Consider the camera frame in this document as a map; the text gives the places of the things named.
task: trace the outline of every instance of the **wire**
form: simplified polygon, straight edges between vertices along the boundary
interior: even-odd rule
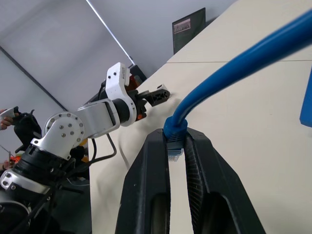
[[[104,87],[101,85],[101,87],[100,87],[100,89],[99,89],[99,92],[98,92],[98,94],[97,94],[97,100],[100,99],[103,88],[104,88]]]
[[[130,163],[129,163],[129,161],[128,161],[126,155],[124,154],[124,152],[123,152],[123,150],[122,150],[122,148],[121,148],[121,142],[120,142],[120,140],[118,141],[118,149],[119,149],[119,153],[121,154],[122,159],[123,159],[123,161],[124,161],[124,163],[125,163],[125,165],[126,165],[126,168],[129,170],[129,169],[130,169]]]
[[[97,144],[96,144],[96,140],[91,139],[92,143],[93,143],[93,156],[91,160],[94,160],[97,156]]]
[[[75,162],[76,162],[76,159],[75,158],[71,158],[70,160],[68,160],[67,164],[64,166],[64,168],[62,170],[66,171],[67,168],[69,168],[69,166],[72,165],[72,164],[73,164],[73,166],[75,168]]]
[[[81,172],[81,171],[85,171],[86,169],[88,169],[93,163],[96,163],[96,162],[100,162],[100,161],[103,161],[103,160],[106,160],[106,159],[109,159],[109,158],[112,158],[114,157],[116,154],[117,154],[117,149],[116,149],[116,146],[114,145],[113,143],[113,140],[111,138],[111,136],[109,134],[106,134],[107,135],[107,138],[114,150],[114,152],[110,155],[107,155],[107,156],[102,156],[102,157],[99,157],[99,158],[95,158],[95,159],[92,159],[91,161],[89,162],[86,162],[86,163],[83,163],[79,166],[77,166],[75,169],[71,170],[70,172],[68,172],[63,178],[61,178],[59,180],[59,183],[62,183],[63,181],[65,181],[67,178],[71,177],[73,174],[77,173],[77,172]]]
[[[310,45],[311,25],[312,10],[309,10],[229,61],[184,98],[172,116],[171,125],[180,126],[191,110],[208,97]]]
[[[67,178],[67,181],[71,184],[71,185],[74,185],[74,186],[79,186],[79,187],[82,187],[82,186],[90,186],[90,184],[73,184],[69,178]]]
[[[47,212],[48,217],[46,218],[46,221],[45,221],[45,224],[44,224],[44,227],[43,227],[43,230],[42,230],[42,234],[45,234],[47,229],[48,229],[48,226],[49,226],[49,223],[50,223],[50,220],[51,220],[51,216],[52,216],[51,213],[52,213],[52,210],[53,210],[55,195],[56,195],[56,191],[54,191],[51,194],[51,196],[50,196],[50,203],[49,203],[49,208],[48,208],[48,212]]]

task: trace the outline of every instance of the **cable plug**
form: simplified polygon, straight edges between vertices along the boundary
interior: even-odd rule
[[[187,132],[187,121],[183,120],[179,126],[172,124],[172,117],[165,121],[164,134],[167,138],[169,161],[177,161],[183,153],[184,138]]]

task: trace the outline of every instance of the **person's hand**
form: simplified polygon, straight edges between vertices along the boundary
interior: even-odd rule
[[[10,163],[8,160],[4,161],[3,163],[3,169],[8,170],[10,168],[13,168],[15,162],[13,160],[10,160]]]
[[[4,119],[1,121],[1,128],[3,130],[7,129],[8,126],[10,126],[13,123],[13,119],[11,117],[4,117]]]

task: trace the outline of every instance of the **blue object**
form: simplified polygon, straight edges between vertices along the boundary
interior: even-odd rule
[[[174,126],[172,124],[172,117],[169,117],[165,121],[164,129],[167,129],[167,135],[170,135],[170,138],[167,138],[169,160],[177,161],[178,156],[183,153],[182,148],[187,130],[187,121],[184,119],[181,125]]]
[[[303,125],[312,127],[312,70],[310,73],[306,95],[304,96],[302,104],[300,122]]]
[[[164,126],[165,136],[167,139],[175,136],[175,128],[182,127],[187,114],[206,98],[311,43],[312,10],[309,10],[229,61],[191,91]]]

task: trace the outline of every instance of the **gray wall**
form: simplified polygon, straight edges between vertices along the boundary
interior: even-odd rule
[[[0,45],[70,111],[98,92],[109,67],[131,65],[85,0],[3,1],[0,21]]]
[[[21,112],[35,109],[34,115],[43,128],[46,120],[62,109],[40,88],[22,73],[2,52],[0,52],[0,109],[19,106]],[[0,131],[0,144],[14,152],[21,142],[13,127]],[[0,148],[0,163],[8,159],[8,153]]]
[[[90,0],[147,77],[173,55],[172,22],[200,8],[206,21],[235,0]]]

